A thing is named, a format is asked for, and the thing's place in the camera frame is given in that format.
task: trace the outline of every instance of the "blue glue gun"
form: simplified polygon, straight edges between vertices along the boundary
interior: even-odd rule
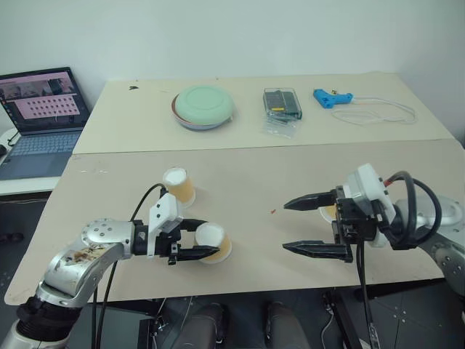
[[[313,97],[321,104],[323,108],[331,109],[335,104],[349,104],[354,95],[346,93],[345,95],[332,95],[324,89],[316,89],[313,91]]]

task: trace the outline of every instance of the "laptop keyboard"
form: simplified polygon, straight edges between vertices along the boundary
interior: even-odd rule
[[[13,147],[10,156],[48,153],[70,153],[79,138],[79,133],[21,137]]]

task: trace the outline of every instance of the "laptop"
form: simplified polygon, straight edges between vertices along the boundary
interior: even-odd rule
[[[60,176],[89,119],[71,69],[0,76],[0,103],[21,134],[0,180]]]

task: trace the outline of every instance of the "wooden table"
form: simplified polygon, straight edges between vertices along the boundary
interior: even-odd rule
[[[173,117],[171,102],[183,89],[209,84],[227,90],[238,112],[232,122],[208,132],[192,132]],[[263,90],[292,87],[302,107],[302,122],[291,139],[263,132]],[[335,119],[312,96],[314,89],[332,89],[354,96],[394,100],[416,110],[413,125],[381,123],[360,127]],[[383,116],[409,117],[387,105],[369,105]],[[397,140],[452,139],[449,131],[393,73],[275,76],[267,78],[110,81],[92,111],[74,153],[184,151],[256,148],[284,145],[345,144]]]
[[[464,154],[455,140],[74,155],[5,300],[25,302],[52,257],[78,237],[88,221],[128,220],[146,189],[172,166],[186,168],[197,188],[197,199],[185,216],[222,225],[232,239],[232,254],[218,265],[193,261],[168,266],[166,259],[145,257],[125,260],[118,265],[110,300],[358,284],[355,264],[310,259],[281,247],[301,239],[332,241],[331,227],[318,212],[282,207],[289,199],[342,184],[367,162],[382,177],[407,170],[437,194],[464,203]],[[389,187],[392,200],[405,198],[404,190],[401,184]],[[156,198],[151,196],[140,210],[139,218],[146,223]],[[193,235],[185,233],[183,246],[192,242]],[[442,275],[420,249],[367,247],[365,264],[369,284]]]

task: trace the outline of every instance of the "black cable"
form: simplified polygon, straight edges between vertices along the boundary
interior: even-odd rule
[[[113,263],[113,267],[111,268],[111,272],[110,272],[110,278],[108,279],[107,289],[105,290],[105,296],[103,297],[102,309],[100,310],[100,317],[99,317],[99,327],[97,330],[97,337],[95,340],[96,349],[100,349],[100,343],[102,342],[103,318],[105,317],[105,310],[107,308],[108,295],[110,294],[111,283],[113,281],[113,276],[115,275],[115,269],[116,269],[117,264],[118,264],[118,261]]]
[[[431,229],[429,230],[429,232],[422,236],[421,238],[418,238],[416,240],[416,243],[418,245],[424,243],[426,240],[428,240],[429,238],[431,238],[436,232],[437,230],[439,229],[439,226],[441,225],[441,219],[442,219],[442,208],[441,208],[441,204],[439,203],[439,199],[437,198],[436,194],[434,194],[433,190],[431,190],[428,185],[424,184],[422,181],[420,180],[416,180],[415,178],[413,178],[413,182],[419,186],[421,189],[423,189],[423,191],[429,196],[429,198],[431,199],[432,203],[433,203],[433,206],[434,206],[434,223],[433,223],[433,226],[431,227]]]
[[[94,299],[92,302],[92,349],[95,349],[95,334],[97,332],[97,293],[98,287],[95,287]]]
[[[370,303],[368,300],[368,293],[366,290],[366,280],[365,280],[365,242],[361,240],[357,243],[356,251],[356,261],[357,261],[357,272],[358,278],[360,279],[360,285],[362,287],[363,294],[363,306],[365,308],[365,319],[366,326],[368,330],[368,339],[370,340],[371,348],[379,348],[378,340],[373,340],[373,337],[377,338],[376,329],[373,324],[373,314],[371,312]]]
[[[11,137],[10,139],[7,140],[8,146],[12,147],[13,145],[16,144],[16,143],[15,143],[15,144],[10,144],[10,143],[11,143],[12,140],[14,140],[14,138],[16,137],[16,135],[17,135],[18,133],[20,133],[20,132],[19,132],[19,131],[16,131],[16,133],[13,135],[13,137]]]
[[[373,322],[373,316],[371,314],[370,304],[368,302],[368,293],[366,290],[366,280],[365,280],[365,242],[359,241],[357,243],[356,251],[356,260],[357,260],[357,272],[358,278],[360,279],[360,285],[362,287],[363,294],[363,305],[365,307],[365,317],[367,327],[369,328],[369,323]]]
[[[408,220],[407,228],[401,237],[393,236],[394,244],[401,244],[407,241],[409,236],[413,236],[416,230],[416,194],[415,183],[412,176],[406,171],[399,171],[394,173],[388,180],[384,182],[386,186],[391,185],[397,180],[403,180],[407,188],[407,201],[408,201]]]
[[[138,213],[140,207],[141,207],[142,204],[144,203],[145,199],[147,198],[148,194],[150,194],[150,193],[152,192],[152,190],[155,189],[155,188],[157,188],[157,187],[160,187],[160,188],[166,190],[165,186],[164,186],[163,184],[161,184],[161,183],[157,183],[157,184],[151,186],[151,187],[147,190],[147,192],[144,194],[144,196],[143,196],[142,199],[140,200],[139,204],[137,205],[136,209],[134,210],[134,213],[132,214],[131,219],[129,220],[130,222],[133,222],[134,219],[136,218],[136,215],[137,215],[137,213]]]
[[[163,195],[164,192],[166,192],[166,187],[163,184],[157,183],[155,185],[152,185],[147,190],[147,192],[144,194],[144,196],[142,197],[140,202],[138,203],[136,209],[134,210],[134,213],[131,216],[131,219],[129,220],[130,222],[134,221],[134,219],[136,218],[136,215],[139,212],[139,209],[142,206],[142,204],[144,203],[145,199],[153,191],[153,189],[155,189],[157,187],[161,188],[161,195]],[[111,268],[111,272],[110,272],[110,278],[108,279],[107,288],[105,290],[105,296],[103,297],[102,309],[100,310],[99,326],[98,326],[97,336],[96,336],[96,344],[95,344],[96,349],[100,349],[100,343],[102,342],[103,318],[105,317],[105,310],[107,308],[108,295],[110,294],[111,283],[113,281],[113,276],[115,275],[115,269],[116,269],[117,264],[118,264],[118,261],[113,263],[113,267]]]

